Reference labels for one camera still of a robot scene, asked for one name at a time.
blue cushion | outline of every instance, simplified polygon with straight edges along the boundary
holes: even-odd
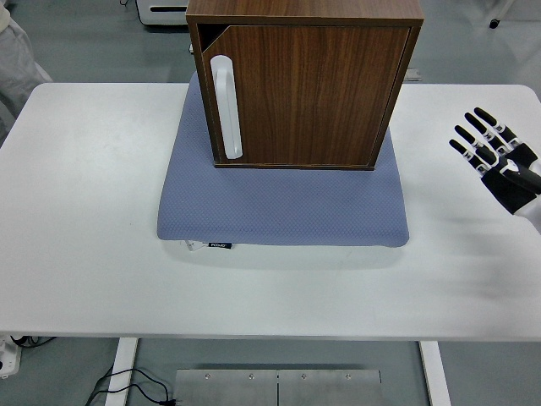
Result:
[[[384,245],[409,239],[387,131],[374,171],[215,168],[196,74],[161,194],[160,239]]]

white table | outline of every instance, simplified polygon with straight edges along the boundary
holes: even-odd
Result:
[[[541,236],[447,144],[476,106],[541,151],[515,85],[404,85],[401,248],[189,252],[156,237],[186,85],[48,84],[0,149],[0,332],[541,340]]]

white appliance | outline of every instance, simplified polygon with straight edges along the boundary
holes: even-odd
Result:
[[[136,0],[144,25],[186,25],[189,0]]]

wooden cabinet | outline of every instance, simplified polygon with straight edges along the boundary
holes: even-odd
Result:
[[[423,23],[418,0],[190,0],[187,20],[216,166],[374,168]],[[228,158],[230,116],[240,157]]]

power cord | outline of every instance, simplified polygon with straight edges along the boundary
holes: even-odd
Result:
[[[50,343],[52,340],[54,340],[56,337],[50,337],[49,339],[42,341],[40,343],[40,338],[38,337],[36,340],[31,336],[23,336],[22,338],[15,338],[14,336],[10,336],[12,341],[17,345],[17,347],[21,348],[36,348],[41,347],[44,344]]]
[[[130,371],[139,372],[141,375],[146,377],[149,381],[152,381],[154,383],[157,383],[158,385],[161,385],[166,391],[166,400],[159,401],[159,400],[155,400],[155,399],[149,397],[145,393],[145,391],[136,383],[131,383],[131,384],[127,385],[126,387],[123,387],[122,389],[118,389],[118,390],[115,390],[115,391],[111,391],[111,390],[97,391],[96,390],[97,387],[100,385],[100,383],[102,381],[104,381],[105,379],[110,378],[110,377],[115,376],[115,375],[123,374],[125,372],[130,372]],[[101,393],[119,393],[119,392],[125,391],[125,390],[127,390],[127,389],[129,389],[131,387],[135,387],[137,390],[139,390],[139,392],[141,392],[141,394],[145,398],[147,398],[149,401],[151,401],[152,403],[160,404],[161,406],[175,406],[177,404],[176,399],[169,399],[169,391],[167,390],[167,387],[162,382],[157,381],[155,379],[152,379],[150,376],[145,374],[142,370],[139,370],[137,368],[130,368],[128,370],[120,370],[119,372],[115,372],[114,374],[112,374],[111,372],[112,372],[112,366],[111,366],[111,368],[109,368],[109,370],[106,372],[106,374],[104,376],[102,376],[100,379],[98,379],[96,381],[96,384],[94,385],[94,389],[93,389],[92,393],[90,394],[88,400],[86,401],[85,406],[89,406],[92,403],[92,401],[94,400],[94,398],[96,396],[98,396],[99,394],[101,394]]]

